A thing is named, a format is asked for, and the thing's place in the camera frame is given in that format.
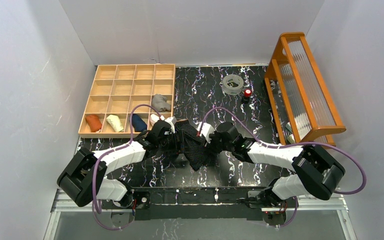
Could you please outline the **black striped underwear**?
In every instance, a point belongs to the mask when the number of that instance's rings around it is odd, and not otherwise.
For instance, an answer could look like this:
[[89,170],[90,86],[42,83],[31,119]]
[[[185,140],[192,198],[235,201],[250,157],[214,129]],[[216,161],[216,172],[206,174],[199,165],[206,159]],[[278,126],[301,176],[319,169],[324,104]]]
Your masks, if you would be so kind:
[[179,153],[186,157],[194,171],[198,171],[202,166],[207,166],[216,160],[216,152],[206,145],[203,136],[197,136],[198,131],[187,119],[177,121],[174,129]]

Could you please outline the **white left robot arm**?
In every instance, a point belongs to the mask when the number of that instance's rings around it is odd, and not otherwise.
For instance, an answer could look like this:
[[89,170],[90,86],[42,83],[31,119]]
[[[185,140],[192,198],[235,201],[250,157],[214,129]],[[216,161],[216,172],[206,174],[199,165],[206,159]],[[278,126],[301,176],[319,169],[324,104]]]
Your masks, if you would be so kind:
[[111,200],[128,205],[133,201],[132,188],[106,176],[127,165],[153,157],[163,149],[174,149],[175,117],[159,119],[150,131],[141,133],[130,143],[107,150],[81,148],[57,179],[57,185],[79,207],[96,200]]

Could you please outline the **grey beige underwear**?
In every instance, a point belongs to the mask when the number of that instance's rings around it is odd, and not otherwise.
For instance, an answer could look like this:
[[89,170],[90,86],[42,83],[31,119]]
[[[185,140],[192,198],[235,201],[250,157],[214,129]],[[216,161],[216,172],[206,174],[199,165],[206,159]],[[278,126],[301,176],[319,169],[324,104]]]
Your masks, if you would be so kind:
[[158,112],[170,112],[172,106],[168,103],[168,98],[161,94],[155,94],[151,100],[151,106]]

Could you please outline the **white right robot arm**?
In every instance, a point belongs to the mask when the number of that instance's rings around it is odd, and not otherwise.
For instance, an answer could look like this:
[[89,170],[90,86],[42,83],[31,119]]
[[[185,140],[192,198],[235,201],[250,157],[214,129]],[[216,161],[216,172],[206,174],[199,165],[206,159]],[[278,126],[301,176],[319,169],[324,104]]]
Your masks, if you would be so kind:
[[252,164],[267,164],[293,171],[286,177],[274,179],[264,190],[247,197],[250,204],[276,206],[296,196],[312,195],[327,201],[345,175],[345,168],[322,146],[309,144],[286,147],[281,144],[260,143],[242,136],[231,122],[214,128],[200,123],[199,136],[205,147],[220,153],[230,152],[237,160]]

